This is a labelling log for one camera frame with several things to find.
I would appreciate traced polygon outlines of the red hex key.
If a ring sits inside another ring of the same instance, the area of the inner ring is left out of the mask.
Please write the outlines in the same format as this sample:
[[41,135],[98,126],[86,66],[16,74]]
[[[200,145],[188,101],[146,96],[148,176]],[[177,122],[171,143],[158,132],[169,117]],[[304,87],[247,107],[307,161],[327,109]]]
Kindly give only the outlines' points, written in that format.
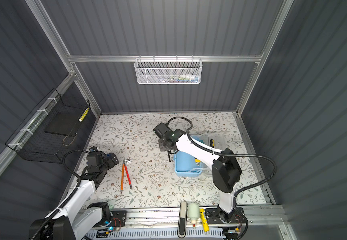
[[127,176],[129,187],[130,187],[130,189],[132,189],[131,178],[130,178],[130,174],[129,174],[128,168],[127,168],[127,164],[130,163],[130,162],[131,162],[131,159],[128,159],[128,160],[124,161],[124,170],[125,170],[125,173],[126,173],[126,176]]

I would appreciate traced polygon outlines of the blue plastic tool box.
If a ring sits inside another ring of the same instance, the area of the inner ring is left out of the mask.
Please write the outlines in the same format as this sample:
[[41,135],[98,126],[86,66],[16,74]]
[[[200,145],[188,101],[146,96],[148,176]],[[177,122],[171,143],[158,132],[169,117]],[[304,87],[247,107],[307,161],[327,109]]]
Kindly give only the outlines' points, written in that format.
[[[231,154],[228,149],[212,148],[210,144],[200,141],[195,136],[191,139],[187,135],[182,135],[176,142],[177,151],[174,154],[174,172],[179,177],[198,177],[204,169],[211,170],[213,176],[226,176],[233,169],[233,160],[222,154]],[[195,159],[200,160],[197,166]]]

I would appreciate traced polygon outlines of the orange pencil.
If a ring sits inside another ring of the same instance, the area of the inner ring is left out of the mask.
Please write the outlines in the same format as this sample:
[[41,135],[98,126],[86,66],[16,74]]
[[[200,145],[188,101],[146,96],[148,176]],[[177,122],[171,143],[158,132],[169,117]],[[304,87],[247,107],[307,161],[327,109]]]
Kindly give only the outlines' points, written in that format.
[[123,193],[123,186],[124,186],[124,172],[125,172],[125,162],[122,162],[122,169],[121,169],[121,182],[120,182],[120,194]]

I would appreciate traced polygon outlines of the small precision screwdriver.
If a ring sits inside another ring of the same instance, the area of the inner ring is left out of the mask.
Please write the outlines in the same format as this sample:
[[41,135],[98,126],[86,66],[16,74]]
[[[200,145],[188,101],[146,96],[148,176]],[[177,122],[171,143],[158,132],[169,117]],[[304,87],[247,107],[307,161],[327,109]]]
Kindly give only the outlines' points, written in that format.
[[215,147],[215,141],[214,141],[214,139],[210,139],[210,146],[211,146],[212,148]]

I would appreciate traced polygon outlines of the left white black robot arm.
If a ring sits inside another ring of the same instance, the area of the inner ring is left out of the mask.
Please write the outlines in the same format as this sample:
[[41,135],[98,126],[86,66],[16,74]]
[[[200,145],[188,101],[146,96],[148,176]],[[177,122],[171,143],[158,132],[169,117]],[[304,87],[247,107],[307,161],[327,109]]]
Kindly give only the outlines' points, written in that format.
[[[87,166],[80,175],[66,164],[66,158],[72,153],[87,154]],[[28,237],[30,240],[82,240],[95,225],[108,227],[113,223],[113,216],[106,202],[91,204],[82,215],[78,213],[98,189],[108,170],[119,164],[117,156],[92,147],[89,151],[69,151],[62,157],[61,163],[77,178],[76,186],[44,219],[31,224]]]

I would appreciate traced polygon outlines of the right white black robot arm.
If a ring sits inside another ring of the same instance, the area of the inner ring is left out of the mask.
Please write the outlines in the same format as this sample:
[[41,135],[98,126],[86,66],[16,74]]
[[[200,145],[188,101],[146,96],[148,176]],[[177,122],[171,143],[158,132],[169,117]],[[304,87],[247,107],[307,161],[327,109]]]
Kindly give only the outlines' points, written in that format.
[[224,223],[230,223],[236,207],[235,193],[242,174],[241,167],[230,149],[218,150],[192,138],[189,134],[192,127],[193,124],[190,124],[186,131],[173,131],[167,122],[157,125],[153,132],[159,138],[158,143],[162,151],[187,153],[210,168],[213,184],[220,191],[219,218]]

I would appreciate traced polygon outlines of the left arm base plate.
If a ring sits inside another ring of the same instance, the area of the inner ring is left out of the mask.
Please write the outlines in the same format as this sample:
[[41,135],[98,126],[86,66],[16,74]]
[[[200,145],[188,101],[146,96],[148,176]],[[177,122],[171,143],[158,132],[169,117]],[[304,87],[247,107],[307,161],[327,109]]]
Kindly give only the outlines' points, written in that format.
[[104,223],[97,223],[94,228],[122,228],[125,226],[127,211],[111,211],[111,218]]

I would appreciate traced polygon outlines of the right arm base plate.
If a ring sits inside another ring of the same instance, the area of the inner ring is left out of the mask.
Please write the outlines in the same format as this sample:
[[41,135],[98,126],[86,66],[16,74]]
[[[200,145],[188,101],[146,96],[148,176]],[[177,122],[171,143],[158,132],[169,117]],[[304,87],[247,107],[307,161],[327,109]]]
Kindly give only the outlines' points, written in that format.
[[205,216],[209,224],[237,224],[242,225],[247,222],[243,208],[235,208],[231,213],[226,213],[217,208],[206,208]]

